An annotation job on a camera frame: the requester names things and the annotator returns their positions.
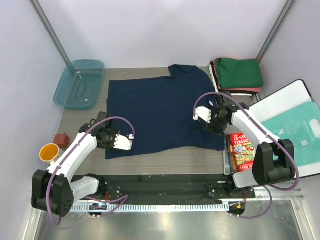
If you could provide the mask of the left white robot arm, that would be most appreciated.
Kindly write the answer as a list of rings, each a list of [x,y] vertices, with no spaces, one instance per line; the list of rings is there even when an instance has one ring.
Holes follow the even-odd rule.
[[[102,176],[88,173],[79,180],[73,177],[87,156],[96,148],[129,151],[135,131],[122,135],[112,129],[114,120],[123,117],[99,112],[96,119],[84,124],[69,148],[46,170],[37,170],[32,177],[31,206],[51,215],[65,217],[73,204],[86,197],[102,199],[107,192]]]

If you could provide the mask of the navy blue t shirt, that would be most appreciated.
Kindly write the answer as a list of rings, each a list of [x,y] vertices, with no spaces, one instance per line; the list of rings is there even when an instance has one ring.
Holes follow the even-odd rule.
[[[107,150],[107,160],[182,147],[224,150],[223,136],[205,131],[206,123],[193,119],[197,99],[215,91],[210,77],[191,65],[168,70],[170,76],[109,82],[107,112],[127,119],[135,136],[131,150]]]

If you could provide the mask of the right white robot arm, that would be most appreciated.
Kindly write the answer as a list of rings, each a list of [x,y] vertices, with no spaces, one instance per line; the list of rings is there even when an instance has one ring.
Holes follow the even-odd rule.
[[[227,93],[207,92],[197,102],[207,96],[217,98],[216,106],[204,107],[195,103],[193,119],[202,119],[210,131],[222,134],[227,125],[241,130],[256,150],[251,169],[234,173],[226,184],[226,193],[238,197],[247,187],[270,186],[279,191],[292,191],[300,180],[300,172],[295,162],[294,144],[289,139],[280,139],[271,133],[254,116],[244,103],[237,102]]]

